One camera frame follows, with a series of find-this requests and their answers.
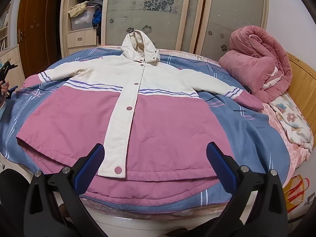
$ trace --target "brown door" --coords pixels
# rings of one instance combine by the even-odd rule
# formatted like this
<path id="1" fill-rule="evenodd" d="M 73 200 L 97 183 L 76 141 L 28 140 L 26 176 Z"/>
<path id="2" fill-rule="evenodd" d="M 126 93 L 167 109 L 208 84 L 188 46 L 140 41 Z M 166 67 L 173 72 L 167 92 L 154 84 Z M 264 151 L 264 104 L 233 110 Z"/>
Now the brown door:
<path id="1" fill-rule="evenodd" d="M 21 0 L 17 38 L 25 77 L 57 60 L 56 0 Z"/>

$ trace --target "blue gripper pad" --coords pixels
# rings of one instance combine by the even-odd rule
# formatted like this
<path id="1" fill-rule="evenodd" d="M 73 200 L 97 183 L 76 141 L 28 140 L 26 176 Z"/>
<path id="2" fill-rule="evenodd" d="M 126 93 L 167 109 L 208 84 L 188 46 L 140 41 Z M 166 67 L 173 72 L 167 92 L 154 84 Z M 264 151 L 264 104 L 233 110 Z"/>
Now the blue gripper pad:
<path id="1" fill-rule="evenodd" d="M 104 153 L 103 145 L 99 144 L 94 147 L 92 154 L 88 155 L 88 160 L 73 179 L 73 188 L 78 196 L 87 191 L 95 173 L 104 160 Z"/>
<path id="2" fill-rule="evenodd" d="M 206 147 L 206 156 L 211 163 L 218 179 L 223 185 L 226 192 L 234 194 L 237 190 L 237 177 L 230 166 L 227 164 L 226 158 L 230 156 L 224 155 L 214 142 L 210 142 Z"/>

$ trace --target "white placket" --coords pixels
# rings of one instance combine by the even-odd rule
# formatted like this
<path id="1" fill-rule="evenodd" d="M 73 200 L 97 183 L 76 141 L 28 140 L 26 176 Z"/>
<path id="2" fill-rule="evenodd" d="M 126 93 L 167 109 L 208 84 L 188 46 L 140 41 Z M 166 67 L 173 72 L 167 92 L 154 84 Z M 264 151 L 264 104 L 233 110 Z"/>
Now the white placket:
<path id="1" fill-rule="evenodd" d="M 130 79 L 115 104 L 105 135 L 105 157 L 98 171 L 100 176 L 126 177 L 127 146 L 144 68 L 144 62 L 135 62 Z"/>

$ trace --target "jacket collar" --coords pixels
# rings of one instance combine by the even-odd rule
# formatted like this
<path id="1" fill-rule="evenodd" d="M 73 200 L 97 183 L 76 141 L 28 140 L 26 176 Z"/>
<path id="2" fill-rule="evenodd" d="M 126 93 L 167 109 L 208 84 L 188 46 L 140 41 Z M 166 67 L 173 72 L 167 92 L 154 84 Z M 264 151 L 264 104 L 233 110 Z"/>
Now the jacket collar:
<path id="1" fill-rule="evenodd" d="M 123 51 L 122 55 L 132 61 L 144 61 L 146 63 L 160 61 L 158 49 L 148 36 L 139 30 L 126 35 L 121 50 Z"/>

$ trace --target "pink button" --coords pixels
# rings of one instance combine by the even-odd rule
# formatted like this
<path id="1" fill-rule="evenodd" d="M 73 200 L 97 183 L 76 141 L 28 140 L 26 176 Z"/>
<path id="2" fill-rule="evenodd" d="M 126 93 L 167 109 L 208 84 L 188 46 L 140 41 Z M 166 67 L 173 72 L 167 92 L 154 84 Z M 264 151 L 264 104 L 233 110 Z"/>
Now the pink button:
<path id="1" fill-rule="evenodd" d="M 115 169 L 114 169 L 114 172 L 116 174 L 121 174 L 122 173 L 122 168 L 120 166 L 117 166 Z"/>

